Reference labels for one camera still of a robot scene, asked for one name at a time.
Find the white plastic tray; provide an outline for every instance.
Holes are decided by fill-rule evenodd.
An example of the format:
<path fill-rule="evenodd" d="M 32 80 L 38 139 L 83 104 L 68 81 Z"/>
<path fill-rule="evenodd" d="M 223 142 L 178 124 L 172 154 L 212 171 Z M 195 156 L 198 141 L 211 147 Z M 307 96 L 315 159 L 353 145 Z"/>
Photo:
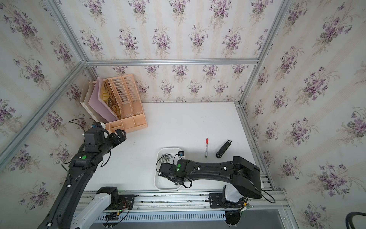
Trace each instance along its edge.
<path fill-rule="evenodd" d="M 157 156 L 156 156 L 156 161 L 163 155 L 163 154 L 177 154 L 178 151 L 182 151 L 180 148 L 177 147 L 167 147 L 167 148 L 163 148 L 161 150 L 159 150 Z M 179 157 L 176 156 L 174 159 L 174 155 L 172 155 L 173 157 L 167 161 L 170 164 L 174 164 L 179 160 Z M 160 162 L 158 162 L 156 168 L 159 170 L 160 168 Z M 157 190 L 160 191 L 175 191 L 178 190 L 182 187 L 182 185 L 174 185 L 174 183 L 168 179 L 166 179 L 165 177 L 159 177 L 158 172 L 155 171 L 155 176 L 154 176 L 154 186 Z"/>

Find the wall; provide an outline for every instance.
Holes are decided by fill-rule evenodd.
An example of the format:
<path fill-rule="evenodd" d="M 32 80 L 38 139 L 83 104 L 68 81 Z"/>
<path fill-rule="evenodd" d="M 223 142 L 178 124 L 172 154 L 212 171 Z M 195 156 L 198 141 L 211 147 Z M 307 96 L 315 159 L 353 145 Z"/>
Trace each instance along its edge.
<path fill-rule="evenodd" d="M 90 59 L 256 58 L 280 0 L 61 0 Z M 236 101 L 253 65 L 98 67 L 133 73 L 144 102 Z"/>
<path fill-rule="evenodd" d="M 365 8 L 295 0 L 245 104 L 300 228 L 345 228 L 366 209 Z"/>
<path fill-rule="evenodd" d="M 1 1 L 0 152 L 77 63 L 42 1 Z M 83 141 L 83 73 L 0 171 L 0 228 L 36 228 Z M 78 122 L 84 128 L 90 121 Z"/>

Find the black cable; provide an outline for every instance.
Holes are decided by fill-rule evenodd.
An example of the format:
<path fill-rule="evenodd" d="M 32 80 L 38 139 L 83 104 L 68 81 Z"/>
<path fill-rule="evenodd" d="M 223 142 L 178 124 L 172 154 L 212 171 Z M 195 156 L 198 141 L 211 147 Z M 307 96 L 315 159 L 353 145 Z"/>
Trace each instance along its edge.
<path fill-rule="evenodd" d="M 109 157 L 108 157 L 108 160 L 107 160 L 107 162 L 105 163 L 105 164 L 101 164 L 100 165 L 100 167 L 103 167 L 103 166 L 105 166 L 107 163 L 108 163 L 108 161 L 109 161 L 109 159 L 111 158 L 111 154 L 112 154 L 112 152 L 111 151 L 108 151 L 107 153 L 109 153 Z"/>
<path fill-rule="evenodd" d="M 353 216 L 355 216 L 355 215 L 366 216 L 366 214 L 363 213 L 363 212 L 354 211 L 354 212 L 348 213 L 347 216 L 346 216 L 346 227 L 347 227 L 347 229 L 350 229 L 350 227 L 351 227 L 351 229 L 356 229 L 355 225 L 353 225 L 353 220 L 352 220 Z"/>
<path fill-rule="evenodd" d="M 129 212 L 130 212 L 130 204 L 128 204 L 128 212 L 127 212 L 127 214 L 117 224 L 119 224 L 122 220 L 124 220 L 127 217 L 127 215 L 129 214 Z"/>
<path fill-rule="evenodd" d="M 167 155 L 178 155 L 178 154 L 165 154 L 164 156 L 160 157 L 160 158 L 158 159 L 158 161 L 156 162 L 156 164 L 155 164 L 155 170 L 156 170 L 157 172 L 159 172 L 159 171 L 158 171 L 158 169 L 156 168 L 156 166 L 158 165 L 159 160 L 160 160 L 161 158 L 163 158 L 163 157 L 167 156 Z"/>
<path fill-rule="evenodd" d="M 243 173 L 243 175 L 249 180 L 249 182 L 254 186 L 254 188 L 259 192 L 259 193 L 261 193 L 258 189 L 257 189 L 257 187 L 253 184 L 253 182 Z M 261 196 L 263 196 L 263 198 L 264 199 L 266 199 L 268 202 L 270 202 L 270 203 L 272 203 L 272 204 L 274 204 L 275 202 L 276 202 L 276 200 L 271 196 L 271 195 L 269 195 L 272 199 L 273 199 L 273 202 L 271 202 L 271 201 L 269 201 L 266 197 L 264 197 L 264 195 L 261 193 Z"/>

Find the desk organizer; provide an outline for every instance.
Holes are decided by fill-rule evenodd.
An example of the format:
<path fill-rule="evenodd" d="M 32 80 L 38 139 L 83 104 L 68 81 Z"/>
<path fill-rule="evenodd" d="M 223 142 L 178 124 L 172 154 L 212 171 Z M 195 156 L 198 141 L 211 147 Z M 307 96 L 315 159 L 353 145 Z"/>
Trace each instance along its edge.
<path fill-rule="evenodd" d="M 108 80 L 121 112 L 121 119 L 106 123 L 105 129 L 109 133 L 115 132 L 116 129 L 129 133 L 146 128 L 146 118 L 134 75 L 122 75 L 104 80 Z"/>

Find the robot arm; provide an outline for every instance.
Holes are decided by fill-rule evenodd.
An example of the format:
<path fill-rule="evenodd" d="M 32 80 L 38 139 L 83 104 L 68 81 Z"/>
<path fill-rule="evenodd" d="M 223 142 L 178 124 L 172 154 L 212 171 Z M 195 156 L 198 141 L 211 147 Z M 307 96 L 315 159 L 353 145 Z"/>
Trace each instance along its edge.
<path fill-rule="evenodd" d="M 103 155 L 126 140 L 124 130 L 118 129 L 116 133 L 108 135 L 108 132 L 102 127 L 90 128 L 84 133 L 84 136 L 85 143 L 80 146 L 78 153 L 72 158 L 65 183 L 38 229 L 70 228 L 84 188 L 102 161 Z"/>
<path fill-rule="evenodd" d="M 191 186 L 192 181 L 199 179 L 223 181 L 232 184 L 242 196 L 262 198 L 259 191 L 261 190 L 259 168 L 239 156 L 222 163 L 201 163 L 192 160 L 178 160 L 176 165 L 163 163 L 159 169 L 159 176 L 179 185 L 190 181 Z"/>

